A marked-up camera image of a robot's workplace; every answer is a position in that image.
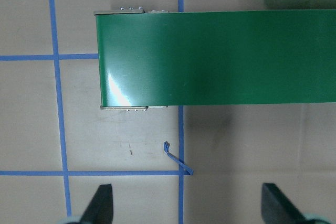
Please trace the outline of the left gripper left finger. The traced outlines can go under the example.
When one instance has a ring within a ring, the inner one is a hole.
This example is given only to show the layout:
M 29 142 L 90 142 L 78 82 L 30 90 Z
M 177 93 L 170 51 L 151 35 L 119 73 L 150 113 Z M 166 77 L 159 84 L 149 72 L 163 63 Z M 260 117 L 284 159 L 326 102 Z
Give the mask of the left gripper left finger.
M 80 223 L 110 224 L 113 222 L 112 185 L 100 185 L 80 218 Z

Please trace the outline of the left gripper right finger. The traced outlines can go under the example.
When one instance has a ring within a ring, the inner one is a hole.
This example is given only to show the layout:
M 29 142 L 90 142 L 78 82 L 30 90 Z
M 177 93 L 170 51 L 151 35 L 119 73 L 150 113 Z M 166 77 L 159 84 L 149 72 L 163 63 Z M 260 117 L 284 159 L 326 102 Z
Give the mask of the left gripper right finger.
M 262 184 L 261 217 L 267 224 L 314 223 L 314 220 L 308 220 L 274 183 Z

